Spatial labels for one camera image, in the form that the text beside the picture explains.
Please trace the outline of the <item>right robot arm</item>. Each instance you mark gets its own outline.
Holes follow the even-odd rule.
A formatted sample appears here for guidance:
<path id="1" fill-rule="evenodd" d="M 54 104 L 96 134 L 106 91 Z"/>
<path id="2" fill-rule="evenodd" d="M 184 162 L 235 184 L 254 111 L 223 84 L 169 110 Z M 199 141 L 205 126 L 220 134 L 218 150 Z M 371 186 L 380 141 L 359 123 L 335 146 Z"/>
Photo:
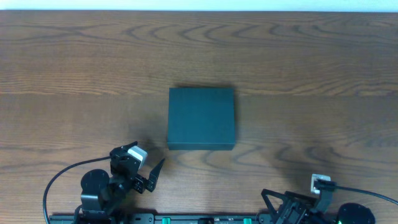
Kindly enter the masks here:
<path id="1" fill-rule="evenodd" d="M 263 189 L 272 224 L 375 224 L 376 218 L 369 208 L 358 203 L 343 204 L 335 216 L 326 211 L 333 199 L 332 190 L 321 190 L 318 198 L 286 191 L 281 194 Z"/>

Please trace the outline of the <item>dark green lidded box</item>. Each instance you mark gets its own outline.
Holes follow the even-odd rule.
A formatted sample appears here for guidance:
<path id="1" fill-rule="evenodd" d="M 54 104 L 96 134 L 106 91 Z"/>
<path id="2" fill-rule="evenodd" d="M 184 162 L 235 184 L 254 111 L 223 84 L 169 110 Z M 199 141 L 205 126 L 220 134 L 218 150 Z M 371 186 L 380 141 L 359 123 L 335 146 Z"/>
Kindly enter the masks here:
<path id="1" fill-rule="evenodd" d="M 236 144 L 232 88 L 170 88 L 171 151 L 230 151 Z"/>

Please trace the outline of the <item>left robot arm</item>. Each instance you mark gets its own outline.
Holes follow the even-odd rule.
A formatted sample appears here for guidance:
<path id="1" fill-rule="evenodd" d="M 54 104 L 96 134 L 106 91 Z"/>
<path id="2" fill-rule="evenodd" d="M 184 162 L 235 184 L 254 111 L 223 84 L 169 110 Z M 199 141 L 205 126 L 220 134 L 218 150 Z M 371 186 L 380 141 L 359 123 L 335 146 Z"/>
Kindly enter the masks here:
<path id="1" fill-rule="evenodd" d="M 143 194 L 156 188 L 162 159 L 145 178 L 139 174 L 147 152 L 137 142 L 116 147 L 109 153 L 111 175 L 94 169 L 81 179 L 81 205 L 75 210 L 74 223 L 130 223 L 131 216 L 120 211 L 119 206 L 130 191 Z"/>

